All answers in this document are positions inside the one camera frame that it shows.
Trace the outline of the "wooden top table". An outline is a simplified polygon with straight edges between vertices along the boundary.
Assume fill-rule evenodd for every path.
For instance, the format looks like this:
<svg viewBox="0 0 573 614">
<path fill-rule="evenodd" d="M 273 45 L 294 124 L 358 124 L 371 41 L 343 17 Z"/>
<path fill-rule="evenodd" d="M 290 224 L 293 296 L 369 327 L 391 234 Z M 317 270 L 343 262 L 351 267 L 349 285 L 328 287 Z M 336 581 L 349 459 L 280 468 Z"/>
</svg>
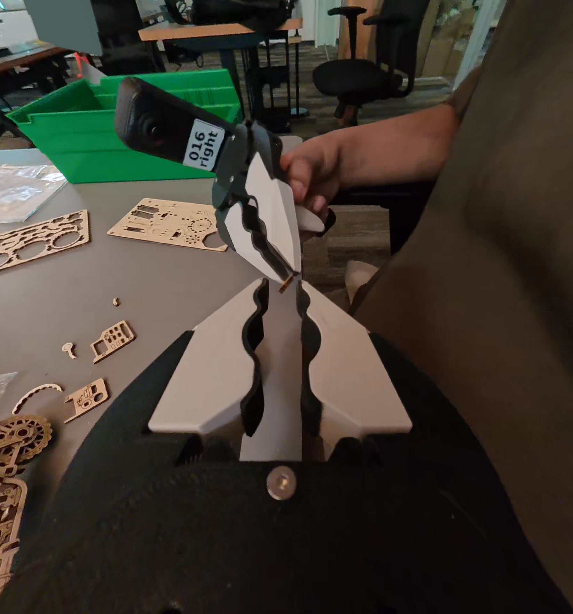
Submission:
<svg viewBox="0 0 573 614">
<path fill-rule="evenodd" d="M 139 38 L 144 43 L 158 41 L 183 41 L 186 47 L 197 51 L 218 51 L 221 65 L 229 71 L 238 93 L 241 106 L 244 106 L 242 92 L 239 87 L 239 76 L 235 52 L 239 51 L 244 66 L 245 91 L 248 101 L 249 117 L 259 120 L 268 128 L 277 128 L 279 134 L 289 134 L 291 131 L 291 84 L 290 84 L 290 55 L 289 34 L 298 31 L 303 26 L 302 17 L 288 19 L 269 34 L 262 34 L 246 28 L 239 23 L 225 23 L 216 25 L 178 25 L 163 21 L 161 23 L 142 28 L 138 31 Z M 262 41 L 281 39 L 285 44 L 285 63 L 273 65 L 266 49 L 267 65 L 261 66 L 258 45 Z M 264 84 L 261 77 L 270 80 L 281 77 L 286 85 L 286 107 L 270 107 L 264 105 Z"/>
</svg>

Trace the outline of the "small wooden grid panel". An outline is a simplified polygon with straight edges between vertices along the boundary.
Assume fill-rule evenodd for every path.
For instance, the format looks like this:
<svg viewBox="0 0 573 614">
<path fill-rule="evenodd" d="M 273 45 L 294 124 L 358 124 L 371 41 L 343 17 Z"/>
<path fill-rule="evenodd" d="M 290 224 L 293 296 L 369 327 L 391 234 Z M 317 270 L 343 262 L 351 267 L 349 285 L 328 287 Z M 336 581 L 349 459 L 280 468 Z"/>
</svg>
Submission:
<svg viewBox="0 0 573 614">
<path fill-rule="evenodd" d="M 99 339 L 91 344 L 93 364 L 98 364 L 136 339 L 136 333 L 125 320 L 104 330 Z"/>
</svg>

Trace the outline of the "wooden gear assembly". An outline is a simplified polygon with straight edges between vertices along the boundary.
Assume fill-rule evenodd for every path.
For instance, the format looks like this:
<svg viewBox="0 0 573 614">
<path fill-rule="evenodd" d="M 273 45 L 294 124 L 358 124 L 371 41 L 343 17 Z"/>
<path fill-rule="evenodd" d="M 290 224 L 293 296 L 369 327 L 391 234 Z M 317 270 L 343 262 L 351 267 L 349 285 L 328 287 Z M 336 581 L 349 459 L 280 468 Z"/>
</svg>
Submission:
<svg viewBox="0 0 573 614">
<path fill-rule="evenodd" d="M 12 577 L 28 487 L 19 475 L 50 442 L 51 424 L 41 416 L 0 421 L 0 594 Z"/>
</svg>

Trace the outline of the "grey desk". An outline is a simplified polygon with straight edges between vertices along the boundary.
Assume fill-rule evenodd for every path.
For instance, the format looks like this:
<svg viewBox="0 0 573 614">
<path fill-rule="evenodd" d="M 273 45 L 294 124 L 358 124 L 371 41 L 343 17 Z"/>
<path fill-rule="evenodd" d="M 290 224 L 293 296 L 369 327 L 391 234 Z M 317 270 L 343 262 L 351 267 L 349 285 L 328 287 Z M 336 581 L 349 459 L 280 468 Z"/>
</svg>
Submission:
<svg viewBox="0 0 573 614">
<path fill-rule="evenodd" d="M 29 495 L 0 613 L 310 613 L 323 610 L 318 553 L 301 498 L 275 501 L 266 478 L 301 457 L 301 320 L 296 286 L 269 283 L 265 413 L 242 458 L 185 464 L 185 434 L 146 423 L 188 333 L 261 274 L 223 253 L 107 235 L 146 197 L 210 203 L 211 179 L 67 184 L 26 224 L 88 210 L 91 241 L 0 272 L 0 374 L 17 372 L 0 417 L 39 384 L 22 412 L 48 417 L 47 449 L 22 473 Z M 112 300 L 118 297 L 120 305 Z M 136 339 L 98 364 L 91 344 L 125 320 Z M 76 359 L 61 351 L 75 344 Z M 68 424 L 68 395 L 103 378 L 110 400 Z"/>
</svg>

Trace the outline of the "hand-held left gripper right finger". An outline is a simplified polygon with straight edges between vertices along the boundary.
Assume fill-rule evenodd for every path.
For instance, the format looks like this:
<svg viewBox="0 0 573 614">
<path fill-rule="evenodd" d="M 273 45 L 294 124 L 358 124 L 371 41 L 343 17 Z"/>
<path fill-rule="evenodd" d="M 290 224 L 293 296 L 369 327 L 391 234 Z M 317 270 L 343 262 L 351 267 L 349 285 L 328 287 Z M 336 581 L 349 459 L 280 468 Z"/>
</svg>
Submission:
<svg viewBox="0 0 573 614">
<path fill-rule="evenodd" d="M 370 333 L 308 282 L 298 282 L 303 430 L 333 451 L 344 438 L 406 434 L 412 420 Z"/>
</svg>

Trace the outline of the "small engraved wooden panel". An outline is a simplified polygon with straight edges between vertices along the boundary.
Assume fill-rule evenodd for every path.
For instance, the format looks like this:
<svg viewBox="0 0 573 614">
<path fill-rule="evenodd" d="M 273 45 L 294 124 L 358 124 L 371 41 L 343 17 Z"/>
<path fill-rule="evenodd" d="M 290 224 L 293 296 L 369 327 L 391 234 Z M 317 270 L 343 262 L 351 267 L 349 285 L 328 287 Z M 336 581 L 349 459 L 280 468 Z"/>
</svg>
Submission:
<svg viewBox="0 0 573 614">
<path fill-rule="evenodd" d="M 65 403 L 73 403 L 74 413 L 64 421 L 68 424 L 110 400 L 110 389 L 105 379 L 99 378 L 68 395 Z"/>
</svg>

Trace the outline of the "dark wooden table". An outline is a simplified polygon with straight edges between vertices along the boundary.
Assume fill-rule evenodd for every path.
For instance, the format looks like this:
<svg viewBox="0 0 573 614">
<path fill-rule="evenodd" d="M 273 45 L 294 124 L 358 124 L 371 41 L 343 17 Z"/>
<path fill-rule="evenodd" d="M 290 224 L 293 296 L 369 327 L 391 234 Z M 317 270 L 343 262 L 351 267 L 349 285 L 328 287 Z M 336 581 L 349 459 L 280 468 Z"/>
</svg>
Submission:
<svg viewBox="0 0 573 614">
<path fill-rule="evenodd" d="M 12 110 L 6 96 L 24 87 L 37 88 L 39 96 L 65 87 L 68 78 L 67 54 L 67 50 L 52 47 L 0 56 L 0 101 Z M 0 138 L 6 133 L 23 139 L 30 147 L 35 147 L 30 138 L 8 117 L 8 112 L 0 107 Z"/>
</svg>

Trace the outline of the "person's right hand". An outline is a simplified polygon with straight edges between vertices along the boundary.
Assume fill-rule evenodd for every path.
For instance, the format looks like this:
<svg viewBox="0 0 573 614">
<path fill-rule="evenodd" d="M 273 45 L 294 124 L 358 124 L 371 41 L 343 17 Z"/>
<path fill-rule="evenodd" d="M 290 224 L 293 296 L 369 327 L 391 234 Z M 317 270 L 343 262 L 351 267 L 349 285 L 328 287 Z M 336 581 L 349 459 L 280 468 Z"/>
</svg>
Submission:
<svg viewBox="0 0 573 614">
<path fill-rule="evenodd" d="M 324 222 L 340 187 L 340 149 L 338 134 L 332 132 L 303 142 L 280 159 L 295 204 Z"/>
</svg>

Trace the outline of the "black office chair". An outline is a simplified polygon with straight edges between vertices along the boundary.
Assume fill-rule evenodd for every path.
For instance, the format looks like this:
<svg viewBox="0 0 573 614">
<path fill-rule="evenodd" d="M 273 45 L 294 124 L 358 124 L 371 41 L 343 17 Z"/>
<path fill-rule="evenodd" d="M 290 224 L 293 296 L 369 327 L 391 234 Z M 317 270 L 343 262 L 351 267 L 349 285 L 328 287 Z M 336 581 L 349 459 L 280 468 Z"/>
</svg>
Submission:
<svg viewBox="0 0 573 614">
<path fill-rule="evenodd" d="M 351 57 L 322 63 L 313 70 L 312 80 L 319 92 L 337 98 L 334 117 L 338 127 L 357 126 L 359 109 L 367 103 L 411 93 L 428 5 L 429 1 L 384 1 L 378 14 L 362 21 L 376 28 L 374 62 L 355 57 L 358 18 L 366 9 L 348 5 L 328 11 L 329 16 L 346 18 Z"/>
</svg>

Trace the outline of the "wooden toothed arc piece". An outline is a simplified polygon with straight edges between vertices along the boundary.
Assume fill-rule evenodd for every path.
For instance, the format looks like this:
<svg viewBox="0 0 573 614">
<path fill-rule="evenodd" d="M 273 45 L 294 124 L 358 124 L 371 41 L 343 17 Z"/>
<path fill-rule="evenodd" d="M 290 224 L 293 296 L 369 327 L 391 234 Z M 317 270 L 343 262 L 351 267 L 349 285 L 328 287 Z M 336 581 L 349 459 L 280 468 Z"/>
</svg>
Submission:
<svg viewBox="0 0 573 614">
<path fill-rule="evenodd" d="M 46 382 L 43 383 L 39 386 L 36 386 L 35 388 L 30 389 L 29 391 L 27 391 L 14 405 L 13 409 L 12 409 L 12 415 L 17 415 L 20 410 L 22 409 L 22 407 L 27 403 L 27 401 L 33 397 L 34 395 L 36 395 L 39 392 L 42 392 L 44 390 L 55 390 L 56 392 L 62 393 L 64 391 L 64 389 L 57 383 L 55 382 Z"/>
</svg>

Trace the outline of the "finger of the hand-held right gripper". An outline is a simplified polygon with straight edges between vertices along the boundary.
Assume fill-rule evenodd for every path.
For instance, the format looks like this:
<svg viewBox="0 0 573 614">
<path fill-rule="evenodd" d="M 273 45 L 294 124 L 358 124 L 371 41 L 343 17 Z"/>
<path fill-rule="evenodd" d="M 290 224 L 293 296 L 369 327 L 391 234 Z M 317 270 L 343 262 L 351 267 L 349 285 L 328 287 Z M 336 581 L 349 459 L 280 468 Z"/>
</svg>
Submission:
<svg viewBox="0 0 573 614">
<path fill-rule="evenodd" d="M 265 237 L 260 231 L 255 231 L 245 226 L 244 208 L 237 201 L 228 208 L 223 216 L 223 226 L 230 247 L 250 265 L 254 266 L 263 276 L 284 284 L 289 280 L 289 269 L 275 257 L 269 249 Z"/>
<path fill-rule="evenodd" d="M 301 248 L 291 188 L 272 176 L 261 156 L 254 156 L 241 197 L 245 226 L 260 231 L 275 257 L 288 267 L 289 276 L 301 272 Z"/>
</svg>

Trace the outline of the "large clear plastic bag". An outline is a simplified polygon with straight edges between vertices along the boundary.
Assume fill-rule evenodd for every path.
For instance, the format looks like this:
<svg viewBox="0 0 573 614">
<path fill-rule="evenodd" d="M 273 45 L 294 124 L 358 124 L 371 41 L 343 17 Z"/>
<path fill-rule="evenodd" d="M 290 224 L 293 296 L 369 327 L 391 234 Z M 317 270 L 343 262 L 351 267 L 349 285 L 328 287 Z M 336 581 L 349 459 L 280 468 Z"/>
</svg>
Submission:
<svg viewBox="0 0 573 614">
<path fill-rule="evenodd" d="M 25 221 L 66 184 L 51 164 L 0 165 L 0 224 Z"/>
</svg>

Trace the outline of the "cardboard box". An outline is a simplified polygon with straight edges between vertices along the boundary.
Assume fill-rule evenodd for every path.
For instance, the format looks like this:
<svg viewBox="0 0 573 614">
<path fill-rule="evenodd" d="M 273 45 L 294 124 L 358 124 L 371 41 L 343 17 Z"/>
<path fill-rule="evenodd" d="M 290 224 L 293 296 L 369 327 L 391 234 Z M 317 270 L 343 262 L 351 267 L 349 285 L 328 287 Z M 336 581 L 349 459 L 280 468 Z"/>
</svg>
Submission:
<svg viewBox="0 0 573 614">
<path fill-rule="evenodd" d="M 457 75 L 473 32 L 477 8 L 473 1 L 432 1 L 423 19 L 417 77 Z"/>
</svg>

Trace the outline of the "black bag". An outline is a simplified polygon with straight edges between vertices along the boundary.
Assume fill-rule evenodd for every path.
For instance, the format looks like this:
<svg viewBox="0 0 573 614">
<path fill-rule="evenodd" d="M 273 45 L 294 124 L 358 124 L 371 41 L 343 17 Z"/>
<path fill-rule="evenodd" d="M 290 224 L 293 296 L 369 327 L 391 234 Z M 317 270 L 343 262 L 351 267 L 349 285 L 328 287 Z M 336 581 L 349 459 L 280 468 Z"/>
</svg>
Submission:
<svg viewBox="0 0 573 614">
<path fill-rule="evenodd" d="M 169 16 L 179 25 L 238 23 L 271 33 L 291 19 L 296 1 L 165 1 Z"/>
</svg>

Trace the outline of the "person's right forearm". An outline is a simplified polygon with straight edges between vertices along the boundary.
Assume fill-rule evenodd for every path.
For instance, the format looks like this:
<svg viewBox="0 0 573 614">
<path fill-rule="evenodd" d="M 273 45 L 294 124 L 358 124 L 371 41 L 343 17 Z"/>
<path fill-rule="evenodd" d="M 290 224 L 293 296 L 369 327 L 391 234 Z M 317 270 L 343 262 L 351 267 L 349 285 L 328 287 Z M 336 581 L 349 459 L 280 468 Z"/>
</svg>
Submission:
<svg viewBox="0 0 573 614">
<path fill-rule="evenodd" d="M 436 179 L 460 120 L 449 104 L 344 128 L 339 137 L 339 189 Z"/>
</svg>

